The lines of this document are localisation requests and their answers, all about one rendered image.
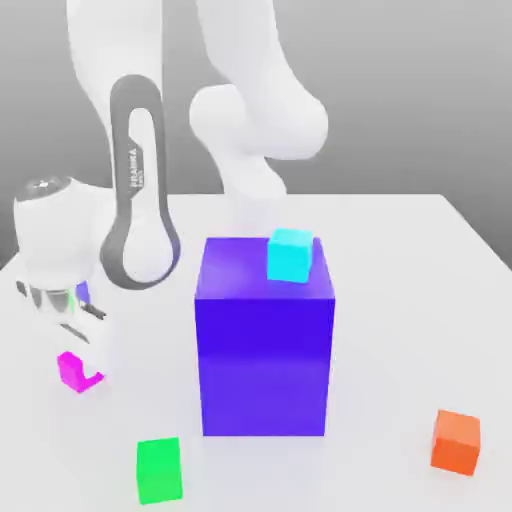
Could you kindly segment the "small cyan cube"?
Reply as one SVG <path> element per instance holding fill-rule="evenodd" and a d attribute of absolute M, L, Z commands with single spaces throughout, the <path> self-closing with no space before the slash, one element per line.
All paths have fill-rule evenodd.
<path fill-rule="evenodd" d="M 278 228 L 267 245 L 267 278 L 306 283 L 312 265 L 313 233 L 309 230 Z"/>

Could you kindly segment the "small green cube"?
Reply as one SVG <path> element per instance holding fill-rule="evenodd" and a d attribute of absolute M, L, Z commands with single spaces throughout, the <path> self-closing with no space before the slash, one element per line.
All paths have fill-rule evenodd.
<path fill-rule="evenodd" d="M 138 442 L 136 482 L 141 505 L 183 497 L 178 437 Z"/>

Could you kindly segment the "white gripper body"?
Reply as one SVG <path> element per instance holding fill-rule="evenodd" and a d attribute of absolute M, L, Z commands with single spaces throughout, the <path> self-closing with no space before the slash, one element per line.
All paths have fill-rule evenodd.
<path fill-rule="evenodd" d="M 114 328 L 109 317 L 92 306 L 79 306 L 73 312 L 52 313 L 51 341 L 56 355 L 70 352 L 83 364 L 90 379 L 106 377 L 112 366 Z"/>

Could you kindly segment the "large purple box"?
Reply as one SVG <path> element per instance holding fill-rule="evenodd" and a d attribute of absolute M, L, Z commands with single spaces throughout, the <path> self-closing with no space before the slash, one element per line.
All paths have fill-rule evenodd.
<path fill-rule="evenodd" d="M 265 238 L 209 238 L 194 298 L 206 436 L 325 432 L 335 293 L 322 243 L 307 283 L 266 276 Z"/>

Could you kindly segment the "small orange cube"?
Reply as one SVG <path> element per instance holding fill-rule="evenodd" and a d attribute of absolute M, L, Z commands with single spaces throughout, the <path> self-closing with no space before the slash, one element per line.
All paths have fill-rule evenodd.
<path fill-rule="evenodd" d="M 480 419 L 439 409 L 430 456 L 434 468 L 473 476 L 481 449 Z"/>

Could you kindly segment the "small magenta cube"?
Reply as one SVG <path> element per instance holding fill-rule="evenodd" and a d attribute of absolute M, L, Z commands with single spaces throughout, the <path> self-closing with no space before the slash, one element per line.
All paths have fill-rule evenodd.
<path fill-rule="evenodd" d="M 83 361 L 69 351 L 63 352 L 57 357 L 57 365 L 61 381 L 79 394 L 87 391 L 104 379 L 104 375 L 100 372 L 86 377 Z"/>

